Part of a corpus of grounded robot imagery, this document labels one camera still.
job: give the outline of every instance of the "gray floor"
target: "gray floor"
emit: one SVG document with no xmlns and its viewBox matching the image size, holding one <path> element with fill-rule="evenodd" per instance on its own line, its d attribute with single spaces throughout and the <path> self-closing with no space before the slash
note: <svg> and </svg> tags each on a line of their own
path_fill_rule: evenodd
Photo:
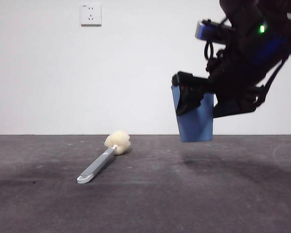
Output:
<svg viewBox="0 0 291 233">
<path fill-rule="evenodd" d="M 291 233 L 291 136 L 0 136 L 0 233 Z"/>
</svg>

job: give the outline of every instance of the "electrical outlet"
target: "electrical outlet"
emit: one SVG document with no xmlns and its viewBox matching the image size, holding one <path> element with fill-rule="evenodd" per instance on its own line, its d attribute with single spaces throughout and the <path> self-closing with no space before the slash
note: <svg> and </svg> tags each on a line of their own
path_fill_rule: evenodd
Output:
<svg viewBox="0 0 291 233">
<path fill-rule="evenodd" d="M 83 4 L 80 7 L 81 25 L 101 25 L 101 5 Z"/>
</svg>

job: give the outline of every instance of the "brush head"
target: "brush head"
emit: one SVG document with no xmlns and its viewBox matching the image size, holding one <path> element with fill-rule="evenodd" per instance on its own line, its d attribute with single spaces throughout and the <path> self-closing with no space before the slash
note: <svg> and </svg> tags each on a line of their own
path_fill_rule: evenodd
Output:
<svg viewBox="0 0 291 233">
<path fill-rule="evenodd" d="M 109 135 L 105 141 L 105 146 L 112 148 L 114 145 L 117 147 L 114 150 L 115 155 L 123 154 L 130 147 L 130 136 L 123 130 L 119 130 Z"/>
</svg>

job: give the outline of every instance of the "white wall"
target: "white wall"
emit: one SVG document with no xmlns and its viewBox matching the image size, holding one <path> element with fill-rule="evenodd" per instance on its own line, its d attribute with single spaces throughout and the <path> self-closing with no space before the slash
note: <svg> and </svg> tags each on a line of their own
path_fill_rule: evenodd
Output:
<svg viewBox="0 0 291 233">
<path fill-rule="evenodd" d="M 0 134 L 178 133 L 171 77 L 207 76 L 194 31 L 219 1 L 100 2 L 102 27 L 81 27 L 87 1 L 0 0 Z M 214 133 L 291 133 L 291 58 L 266 104 Z"/>
</svg>

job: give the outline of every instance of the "blue object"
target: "blue object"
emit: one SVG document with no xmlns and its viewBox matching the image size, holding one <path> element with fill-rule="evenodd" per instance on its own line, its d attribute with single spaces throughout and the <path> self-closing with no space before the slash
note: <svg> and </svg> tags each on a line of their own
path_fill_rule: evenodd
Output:
<svg viewBox="0 0 291 233">
<path fill-rule="evenodd" d="M 180 89 L 172 86 L 175 109 L 177 109 Z M 201 105 L 184 115 L 177 116 L 182 142 L 201 142 L 212 140 L 213 130 L 213 94 L 205 94 Z"/>
</svg>

